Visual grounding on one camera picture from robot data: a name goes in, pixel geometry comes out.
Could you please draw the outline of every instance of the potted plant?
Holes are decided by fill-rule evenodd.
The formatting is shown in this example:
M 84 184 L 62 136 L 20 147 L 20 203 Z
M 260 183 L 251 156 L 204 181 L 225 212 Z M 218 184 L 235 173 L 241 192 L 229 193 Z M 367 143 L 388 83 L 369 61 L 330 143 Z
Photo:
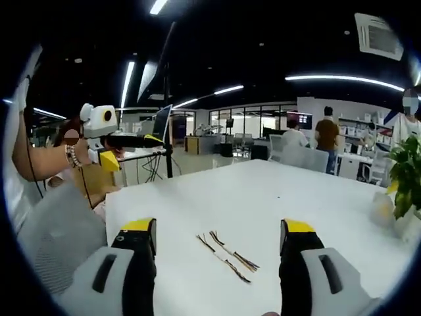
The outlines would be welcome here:
M 415 225 L 420 225 L 421 228 L 421 145 L 418 138 L 410 136 L 400 143 L 392 149 L 390 158 L 395 162 L 390 170 L 392 186 L 389 190 L 396 191 L 393 211 L 396 219 L 395 230 L 400 237 L 404 237 L 411 221 L 416 221 Z M 411 236 L 414 233 L 421 236 L 421 231 L 411 232 Z

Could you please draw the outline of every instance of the floor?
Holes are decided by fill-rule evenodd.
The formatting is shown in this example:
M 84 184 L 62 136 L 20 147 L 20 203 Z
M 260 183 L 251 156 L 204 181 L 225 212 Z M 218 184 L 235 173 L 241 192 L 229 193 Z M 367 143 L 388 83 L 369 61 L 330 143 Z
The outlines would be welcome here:
M 214 155 L 192 155 L 184 151 L 184 148 L 177 147 L 174 148 L 174 153 L 172 154 L 173 163 L 172 170 L 174 176 L 180 176 L 180 174 L 189 174 L 198 171 L 204 171 L 209 169 L 215 169 L 218 167 L 223 167 L 231 165 L 233 163 L 240 163 L 243 161 L 249 160 L 248 156 L 244 156 L 242 153 L 234 153 L 234 157 L 228 158 L 223 157 L 219 154 Z M 159 181 L 160 178 L 167 178 L 166 175 L 166 161 L 165 157 L 162 156 L 159 162 L 158 172 L 155 177 L 155 181 Z M 128 161 L 124 163 L 124 168 L 126 171 L 127 184 L 128 186 L 133 186 L 137 184 L 145 183 L 149 176 L 150 172 L 146 169 L 151 169 L 148 164 L 148 160 L 139 159 L 138 161 Z M 115 174 L 115 180 L 117 186 L 123 186 L 122 173 L 117 172 Z

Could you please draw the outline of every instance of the beaded bracelet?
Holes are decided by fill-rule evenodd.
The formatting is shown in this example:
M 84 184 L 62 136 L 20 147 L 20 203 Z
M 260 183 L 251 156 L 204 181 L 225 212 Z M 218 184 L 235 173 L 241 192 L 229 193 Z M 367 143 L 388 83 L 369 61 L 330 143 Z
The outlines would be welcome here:
M 74 167 L 81 167 L 82 164 L 76 157 L 76 152 L 74 150 L 74 145 L 65 145 L 66 150 L 66 158 L 68 161 L 68 164 L 74 168 Z

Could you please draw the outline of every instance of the jeans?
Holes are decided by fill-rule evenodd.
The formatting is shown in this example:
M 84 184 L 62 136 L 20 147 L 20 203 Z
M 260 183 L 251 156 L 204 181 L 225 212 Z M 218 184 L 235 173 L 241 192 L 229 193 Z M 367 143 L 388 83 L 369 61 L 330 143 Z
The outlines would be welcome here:
M 334 174 L 335 173 L 335 162 L 336 162 L 336 152 L 335 150 L 324 150 L 317 148 L 318 150 L 325 151 L 329 154 L 328 165 L 326 166 L 326 173 Z

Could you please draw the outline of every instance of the black ceiling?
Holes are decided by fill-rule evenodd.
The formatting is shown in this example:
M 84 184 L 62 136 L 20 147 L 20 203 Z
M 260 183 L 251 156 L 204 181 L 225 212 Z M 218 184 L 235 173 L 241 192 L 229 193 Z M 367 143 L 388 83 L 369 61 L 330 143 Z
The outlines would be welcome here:
M 162 72 L 139 103 L 137 92 L 143 67 L 159 60 L 173 21 L 177 24 L 164 56 L 170 65 L 171 103 L 244 85 L 243 90 L 204 98 L 186 109 L 293 101 L 299 96 L 400 109 L 401 93 L 388 88 L 358 82 L 286 82 L 285 77 L 344 74 L 407 88 L 409 56 L 421 51 L 410 18 L 393 11 L 307 8 L 305 12 L 280 7 L 277 1 L 169 0 L 160 15 L 151 16 L 154 2 L 75 1 L 54 8 L 57 14 L 50 8 L 49 14 L 37 15 L 42 18 L 34 33 L 41 34 L 44 50 L 28 105 L 66 117 L 75 115 L 85 102 L 119 107 L 127 64 L 135 61 L 126 107 L 162 106 L 162 101 L 148 99 L 152 93 L 162 93 Z M 405 45 L 410 43 L 401 61 L 359 51 L 355 12 L 384 17 Z

